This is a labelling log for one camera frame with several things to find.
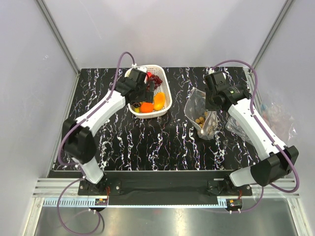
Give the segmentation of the purple red grape bunch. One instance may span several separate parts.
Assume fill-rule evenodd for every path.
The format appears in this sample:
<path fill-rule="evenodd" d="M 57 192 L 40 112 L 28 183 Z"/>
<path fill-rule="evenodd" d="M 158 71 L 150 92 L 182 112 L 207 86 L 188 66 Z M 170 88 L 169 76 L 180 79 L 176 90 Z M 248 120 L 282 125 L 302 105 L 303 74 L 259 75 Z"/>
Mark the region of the purple red grape bunch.
<path fill-rule="evenodd" d="M 150 76 L 150 81 L 154 82 L 155 87 L 159 87 L 162 84 L 162 79 L 158 75 L 152 74 Z"/>

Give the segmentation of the dark blue grape bunch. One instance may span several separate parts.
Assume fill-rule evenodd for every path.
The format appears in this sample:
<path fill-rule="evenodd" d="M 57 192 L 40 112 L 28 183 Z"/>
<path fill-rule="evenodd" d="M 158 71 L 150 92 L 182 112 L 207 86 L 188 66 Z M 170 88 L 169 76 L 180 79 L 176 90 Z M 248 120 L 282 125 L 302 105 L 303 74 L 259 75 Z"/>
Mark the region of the dark blue grape bunch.
<path fill-rule="evenodd" d="M 141 103 L 134 103 L 132 106 L 134 109 L 140 109 Z"/>

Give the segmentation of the orange fruit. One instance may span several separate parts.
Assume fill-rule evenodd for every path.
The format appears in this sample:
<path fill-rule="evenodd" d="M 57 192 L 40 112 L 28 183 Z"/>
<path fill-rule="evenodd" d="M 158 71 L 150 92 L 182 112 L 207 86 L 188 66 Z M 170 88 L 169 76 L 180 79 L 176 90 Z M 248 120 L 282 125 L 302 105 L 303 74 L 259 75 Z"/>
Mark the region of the orange fruit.
<path fill-rule="evenodd" d="M 149 102 L 143 102 L 140 106 L 141 113 L 151 113 L 154 111 L 154 104 Z"/>

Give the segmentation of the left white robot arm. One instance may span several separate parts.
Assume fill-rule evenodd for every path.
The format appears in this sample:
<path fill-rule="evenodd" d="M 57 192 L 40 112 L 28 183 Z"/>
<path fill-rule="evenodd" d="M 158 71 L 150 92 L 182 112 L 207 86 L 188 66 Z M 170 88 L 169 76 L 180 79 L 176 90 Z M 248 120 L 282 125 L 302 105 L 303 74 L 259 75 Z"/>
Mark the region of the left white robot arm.
<path fill-rule="evenodd" d="M 95 158 L 97 131 L 117 111 L 127 104 L 139 103 L 146 98 L 148 70 L 144 66 L 132 68 L 129 75 L 115 79 L 112 89 L 88 112 L 64 121 L 61 147 L 58 161 L 61 163 L 61 151 L 68 154 L 73 165 L 81 168 L 84 178 L 89 182 L 89 189 L 100 195 L 106 190 L 104 172 Z"/>

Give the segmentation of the clear dotted zip bag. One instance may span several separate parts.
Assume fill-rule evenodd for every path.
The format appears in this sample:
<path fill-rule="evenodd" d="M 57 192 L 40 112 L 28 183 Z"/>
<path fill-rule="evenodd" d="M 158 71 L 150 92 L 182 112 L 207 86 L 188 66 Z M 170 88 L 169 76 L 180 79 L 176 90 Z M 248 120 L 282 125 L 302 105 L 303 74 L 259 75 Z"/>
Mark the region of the clear dotted zip bag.
<path fill-rule="evenodd" d="M 198 90 L 197 88 L 193 87 L 190 96 L 185 104 L 184 107 L 184 114 L 186 118 L 192 123 L 193 127 L 197 131 L 197 124 L 195 123 L 195 120 L 199 118 L 200 116 L 203 116 L 205 109 L 205 98 L 206 94 L 205 92 Z M 199 138 L 204 140 L 211 140 L 214 138 L 214 136 L 208 138 L 207 136 L 200 136 Z"/>

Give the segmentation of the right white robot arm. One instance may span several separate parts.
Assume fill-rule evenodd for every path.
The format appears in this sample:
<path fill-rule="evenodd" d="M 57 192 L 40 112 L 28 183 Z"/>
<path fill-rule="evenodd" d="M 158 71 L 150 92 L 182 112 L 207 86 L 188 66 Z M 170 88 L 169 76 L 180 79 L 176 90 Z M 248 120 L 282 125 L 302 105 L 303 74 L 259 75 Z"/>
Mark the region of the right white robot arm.
<path fill-rule="evenodd" d="M 260 159 L 255 165 L 233 171 L 223 183 L 224 191 L 234 195 L 243 185 L 255 183 L 264 187 L 290 174 L 299 152 L 295 146 L 288 147 L 270 129 L 252 106 L 248 89 L 232 86 L 221 71 L 206 75 L 204 80 L 205 109 L 228 112 L 244 130 Z"/>

